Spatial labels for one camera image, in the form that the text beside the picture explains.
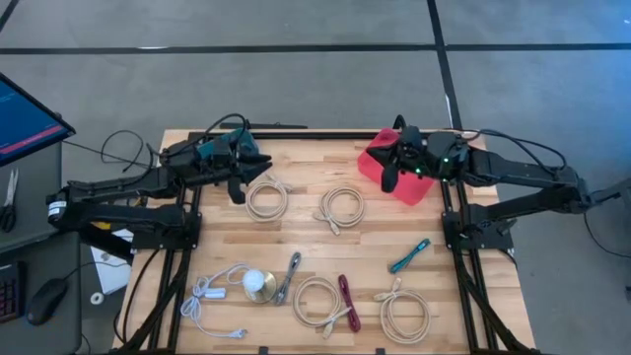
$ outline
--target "wooden table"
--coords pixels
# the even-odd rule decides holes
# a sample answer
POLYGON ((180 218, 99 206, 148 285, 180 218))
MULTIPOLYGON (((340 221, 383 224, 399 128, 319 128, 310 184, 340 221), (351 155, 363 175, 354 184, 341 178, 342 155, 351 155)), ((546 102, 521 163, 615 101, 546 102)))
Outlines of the wooden table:
MULTIPOLYGON (((168 130, 163 147, 187 138, 188 130, 168 130)), ((190 319, 182 318, 177 353, 255 353, 268 346, 270 353, 374 353, 378 347, 387 353, 467 353, 466 335, 451 252, 446 248, 440 214, 444 210, 437 183, 416 206, 409 207, 380 191, 380 187, 361 175, 356 166, 368 140, 259 140, 260 150, 272 156, 270 173, 294 186, 289 208, 282 220, 268 224, 252 222, 245 207, 233 204, 225 185, 202 189, 200 211, 203 228, 199 247, 192 253, 187 278, 186 298, 199 276, 211 276, 236 262, 272 272, 282 281, 290 256, 299 251, 303 261, 291 284, 288 302, 282 307, 256 305, 243 292, 243 286, 228 285, 225 278, 214 286, 226 287, 228 297, 220 301, 202 301, 201 324, 211 331, 245 328, 244 339, 215 338, 203 334, 190 319), (358 189, 366 200, 366 216, 354 228, 343 229, 335 237, 326 223, 314 220, 318 199, 333 187, 348 185, 358 189), (380 326, 380 304, 373 301, 377 293, 388 291, 394 276, 387 268, 408 254, 421 240, 432 244, 418 254, 403 271, 397 273, 402 287, 418 291, 430 304, 432 329, 414 346, 388 340, 380 326), (360 316, 362 329, 353 333, 346 318, 340 320, 328 339, 322 329, 300 325, 293 316, 291 296, 298 284, 313 275, 337 284, 344 273, 360 316)), ((473 143, 483 147, 483 142, 473 143)), ((498 200, 495 188, 466 188, 469 202, 490 204, 498 200)), ((256 199, 257 205, 274 205, 276 192, 266 190, 256 199)), ((172 201, 154 201, 153 205, 172 201)), ((340 197, 334 203, 338 213, 352 212, 355 202, 340 197)), ((133 261, 130 285, 150 251, 138 253, 133 261)), ((490 302, 507 327, 525 345, 534 346, 532 333, 515 266, 494 250, 482 250, 480 256, 490 302)), ((129 320, 129 336, 153 308, 163 268, 164 252, 151 263, 138 288, 129 320)), ((174 273, 179 259, 175 259, 174 273)), ((126 305, 131 287, 127 289, 126 305)), ((324 291, 307 291, 303 310, 312 318, 322 318, 330 308, 324 291)), ((165 346, 169 333, 171 305, 165 312, 160 345, 165 346)), ((417 326, 420 308, 401 299, 395 305, 402 326, 417 326)), ((481 317, 475 306, 480 345, 485 346, 481 317)))

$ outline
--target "computer monitor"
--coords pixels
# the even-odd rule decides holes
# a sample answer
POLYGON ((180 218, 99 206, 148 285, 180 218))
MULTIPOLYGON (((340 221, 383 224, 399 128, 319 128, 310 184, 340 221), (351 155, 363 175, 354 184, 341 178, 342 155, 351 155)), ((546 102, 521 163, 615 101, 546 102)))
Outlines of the computer monitor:
POLYGON ((59 114, 0 73, 0 167, 74 133, 59 114))

